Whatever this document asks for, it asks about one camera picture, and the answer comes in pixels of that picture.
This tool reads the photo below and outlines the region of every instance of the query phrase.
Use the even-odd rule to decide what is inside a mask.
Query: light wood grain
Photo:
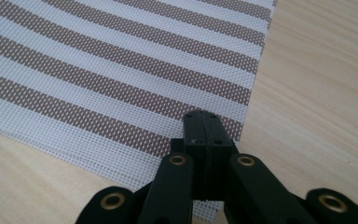
[[[240,150],[300,197],[325,187],[358,203],[358,1],[278,2]],[[73,223],[111,185],[0,135],[0,223]]]

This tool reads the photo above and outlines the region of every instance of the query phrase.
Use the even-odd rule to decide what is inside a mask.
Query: fabric sample
[[[137,190],[186,112],[217,114],[239,140],[274,7],[0,0],[0,133]]]

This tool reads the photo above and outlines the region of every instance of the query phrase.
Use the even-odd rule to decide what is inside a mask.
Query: gray stripe
[[[200,15],[198,13],[185,10],[179,7],[170,6],[154,0],[116,0],[119,3],[138,7],[140,9],[153,12],[160,16],[165,16],[177,21],[186,22],[208,30],[215,31],[220,34],[230,35],[239,39],[246,40],[259,46],[263,46],[265,35],[258,31],[240,26],[228,21],[220,21],[218,19]]]
[[[240,85],[220,78],[210,77],[171,63],[165,63],[161,60],[81,35],[40,18],[7,1],[0,1],[0,15],[67,46],[114,63],[120,63],[150,75],[162,77],[201,91],[207,91],[242,105],[247,105],[249,102],[249,97],[246,96],[250,94],[250,90]]]
[[[122,33],[140,37],[173,49],[225,63],[250,73],[255,73],[257,59],[249,56],[206,44],[188,37],[176,35],[158,28],[130,21],[101,10],[85,6],[75,1],[43,0],[65,12],[81,19],[91,21]]]
[[[152,155],[161,157],[170,150],[170,139],[167,137],[69,104],[2,77],[0,99]]]
[[[186,112],[199,109],[193,105],[178,102],[150,91],[144,91],[112,78],[92,73],[69,63],[64,63],[4,38],[1,35],[0,55],[51,77],[98,92],[130,105],[139,106],[171,119],[181,120]],[[232,136],[235,139],[239,139],[242,124],[225,117],[222,118],[222,121],[229,127],[227,131],[233,134]]]
[[[252,3],[242,2],[238,0],[199,0],[204,3],[212,4],[217,7],[224,7],[230,10],[238,11],[258,19],[269,21],[271,10],[266,7],[254,5]]]

